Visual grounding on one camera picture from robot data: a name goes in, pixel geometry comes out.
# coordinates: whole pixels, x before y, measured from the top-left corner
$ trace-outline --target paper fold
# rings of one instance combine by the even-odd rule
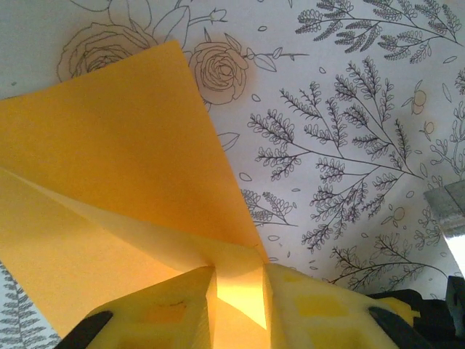
[[[0,258],[60,334],[84,308],[202,265],[264,324],[266,253],[177,43],[0,113]]]

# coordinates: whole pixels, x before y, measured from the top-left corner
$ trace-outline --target fern drawing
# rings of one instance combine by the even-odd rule
[[[336,94],[325,101],[326,113],[320,107],[321,91],[316,82],[310,84],[308,92],[300,90],[300,97],[284,89],[280,91],[294,113],[311,121],[301,130],[301,140],[296,138],[295,124],[276,110],[268,110],[266,116],[251,114],[248,123],[255,133],[274,145],[274,148],[260,147],[256,158],[263,166],[273,168],[271,180],[290,176],[306,156],[318,156],[315,167],[320,171],[322,184],[310,205],[316,207],[311,218],[319,225],[302,236],[302,244],[312,253],[321,249],[330,236],[335,239],[342,236],[347,223],[356,223],[362,213],[368,217],[378,214],[386,195],[403,176],[423,179],[408,163],[411,147],[401,122],[390,121],[394,85],[389,79],[381,83],[370,57],[363,60],[363,70],[350,62],[347,72],[348,77],[336,75]],[[340,110],[338,102],[347,107]],[[395,136],[389,128],[395,129]],[[350,137],[349,133],[355,129],[359,130]],[[314,150],[312,140],[328,145],[328,151]],[[344,150],[349,142],[352,148],[363,149],[368,159],[346,155],[349,152]],[[359,170],[349,171],[348,164],[357,164]]]
[[[277,198],[270,192],[264,192],[262,195],[259,195],[252,190],[243,189],[241,193],[255,225],[275,224],[296,227],[296,225],[290,224],[286,219],[286,215],[295,208],[293,204]],[[262,198],[269,208],[261,202]]]
[[[321,0],[316,4],[318,9],[305,10],[298,16],[302,26],[296,33],[319,33],[314,41],[336,34],[335,44],[346,46],[345,53],[366,51],[378,40],[378,45],[389,52],[384,56],[387,60],[409,57],[412,64],[431,56],[432,41],[441,39],[462,46],[456,38],[460,20],[447,4],[441,6],[435,0],[418,4],[409,0],[363,2],[373,7],[373,17],[353,15],[360,1],[353,5],[349,0]],[[401,32],[382,35],[387,26],[397,27]]]
[[[12,275],[0,263],[0,273],[4,278],[4,288],[7,289],[6,298],[9,302],[3,304],[3,318],[0,319],[0,345],[7,345],[8,349],[52,349],[60,338],[56,334],[44,336],[46,328],[37,326],[40,321],[33,303],[18,285]]]

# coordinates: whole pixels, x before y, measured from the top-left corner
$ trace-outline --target branch drawing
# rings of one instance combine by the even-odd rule
[[[330,258],[336,258],[336,267],[342,271],[339,277],[329,282],[337,284],[348,280],[349,288],[357,291],[390,273],[387,286],[381,289],[392,291],[408,280],[416,280],[425,269],[433,269],[447,278],[439,268],[409,258],[412,244],[404,240],[400,245],[399,233],[377,236],[373,248],[374,253],[368,259],[361,260],[357,256],[357,246],[347,249],[334,247]]]
[[[353,10],[359,1],[353,5],[349,0],[321,0],[316,4],[318,9],[307,9],[298,16],[302,26],[296,33],[319,33],[314,41],[336,34],[335,44],[346,46],[345,53],[366,51],[381,38],[378,45],[389,51],[384,56],[387,60],[409,57],[411,64],[431,56],[431,42],[434,40],[446,40],[462,46],[456,38],[461,29],[460,20],[447,4],[440,6],[435,0],[423,0],[419,4],[409,0],[363,2],[373,7],[375,16],[354,16]],[[427,20],[428,26],[420,25],[421,20]],[[395,36],[381,35],[388,25],[402,32]]]
[[[296,225],[290,224],[286,220],[286,215],[295,208],[292,204],[281,198],[277,198],[270,192],[264,192],[260,196],[252,190],[243,189],[241,193],[255,225],[274,224],[296,227]],[[261,205],[260,201],[262,198],[267,202],[269,209]]]
[[[439,156],[438,160],[432,159],[430,162],[433,166],[442,162],[449,164],[454,173],[462,180],[465,174],[465,147],[463,144],[463,141],[465,141],[465,106],[463,101],[454,109],[453,115],[456,119],[452,123],[449,141],[447,139],[436,139],[436,144],[429,146],[431,151]]]
[[[420,218],[418,223],[421,225],[420,229],[422,230],[415,230],[415,235],[413,237],[415,240],[418,240],[415,247],[419,251],[421,251],[425,245],[437,246],[441,239],[440,226],[432,216],[431,207],[428,205],[421,213],[424,218]]]
[[[361,71],[350,62],[347,68],[349,77],[336,75],[336,96],[326,100],[327,113],[320,108],[321,91],[316,82],[310,84],[308,92],[300,90],[301,97],[294,97],[284,89],[280,91],[285,104],[294,113],[312,122],[303,129],[308,139],[331,145],[332,152],[329,146],[328,151],[322,153],[313,150],[303,140],[296,140],[295,124],[276,110],[268,110],[265,117],[251,114],[248,123],[254,133],[275,146],[274,149],[260,147],[256,158],[263,166],[273,168],[271,180],[288,177],[305,156],[319,156],[315,167],[321,172],[322,185],[313,195],[310,205],[317,210],[317,214],[311,216],[312,220],[320,224],[302,236],[302,244],[306,244],[311,252],[321,249],[331,235],[334,238],[343,235],[347,223],[356,223],[362,212],[367,212],[368,217],[378,214],[386,195],[403,175],[423,179],[409,167],[411,147],[400,121],[394,122],[397,142],[386,128],[394,109],[394,95],[391,93],[394,85],[389,79],[381,84],[379,72],[370,57],[363,60],[363,67]],[[352,104],[339,111],[336,100]],[[365,150],[369,156],[367,161],[344,154],[348,146],[349,125],[364,131],[363,136],[352,137],[352,145]],[[364,165],[362,168],[367,169],[352,172],[346,169],[346,164]],[[338,182],[344,183],[344,189],[335,189],[333,183]],[[376,195],[367,199],[370,189]]]
[[[5,294],[9,302],[3,304],[3,318],[0,319],[0,345],[13,345],[17,349],[52,349],[60,338],[56,334],[48,337],[41,334],[43,326],[34,326],[40,319],[33,309],[33,303],[18,285],[12,275],[0,263],[0,273],[4,278]]]

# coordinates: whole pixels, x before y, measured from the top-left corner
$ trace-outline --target leaf drawing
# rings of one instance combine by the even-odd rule
[[[444,97],[449,103],[452,103],[452,96],[450,96],[449,88],[446,84],[442,83],[442,93],[444,93]]]
[[[218,135],[219,141],[221,142],[221,146],[223,147],[224,151],[228,151],[231,149],[239,139],[240,134],[235,132],[226,132],[220,133]]]
[[[387,60],[409,57],[411,64],[431,56],[430,44],[437,39],[461,45],[456,38],[460,20],[447,4],[440,6],[434,0],[423,0],[423,4],[412,4],[409,0],[363,0],[373,7],[374,16],[358,17],[354,8],[359,2],[320,0],[316,8],[304,10],[298,16],[302,26],[296,33],[318,33],[314,41],[335,36],[334,43],[345,46],[345,53],[366,51],[377,41],[388,51],[384,56]],[[422,19],[428,26],[419,24]],[[382,35],[387,26],[404,31],[395,36]]]
[[[70,0],[83,9],[93,12],[106,11],[110,6],[109,0]]]
[[[190,9],[181,6],[168,12],[153,29],[152,35],[159,42],[176,39],[184,47],[190,21]]]
[[[242,50],[242,46],[238,43],[236,39],[234,39],[231,35],[225,33],[226,40],[227,42],[231,45],[231,47],[240,54],[240,51]]]
[[[111,0],[108,7],[111,23],[133,28],[137,23],[147,28],[152,23],[152,13],[147,0]]]
[[[449,58],[446,58],[444,62],[442,62],[442,64],[452,63],[456,59],[457,59],[457,56],[450,56]]]
[[[243,189],[241,193],[255,225],[262,226],[273,224],[296,226],[288,223],[286,220],[286,215],[295,208],[289,202],[274,196],[270,192],[264,192],[262,195],[258,195],[258,193],[252,190]]]
[[[411,146],[400,120],[389,125],[394,135],[388,131],[394,85],[381,79],[370,57],[362,65],[363,69],[350,62],[347,77],[336,75],[335,97],[324,103],[320,85],[314,81],[307,90],[300,89],[298,96],[280,91],[285,105],[307,122],[300,133],[307,136],[307,142],[327,145],[324,151],[316,151],[311,143],[299,139],[295,124],[276,110],[268,110],[265,117],[252,114],[248,123],[254,133],[274,146],[260,147],[256,158],[264,167],[272,168],[271,180],[291,176],[308,155],[316,156],[315,168],[320,171],[322,184],[310,202],[316,208],[310,217],[318,227],[302,236],[302,243],[311,252],[321,249],[330,236],[342,236],[347,224],[356,223],[363,213],[368,217],[378,214],[386,195],[402,176],[423,179],[410,169]],[[362,133],[350,137],[351,127]],[[346,153],[350,139],[352,147],[365,151],[367,160]],[[357,164],[360,170],[349,171],[348,164]],[[335,183],[343,183],[343,188],[336,189]]]
[[[255,65],[261,69],[265,69],[266,71],[276,72],[276,64],[273,62],[271,58],[266,55],[258,54],[254,57]]]
[[[44,336],[45,327],[37,326],[39,315],[33,303],[13,279],[9,271],[0,263],[0,273],[4,279],[4,288],[8,299],[3,304],[0,319],[0,345],[17,349],[52,349],[60,341],[57,335]]]

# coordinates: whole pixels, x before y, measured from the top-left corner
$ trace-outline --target orange paper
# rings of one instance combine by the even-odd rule
[[[202,265],[224,312],[264,326],[266,254],[176,42],[0,113],[0,259],[61,335]]]

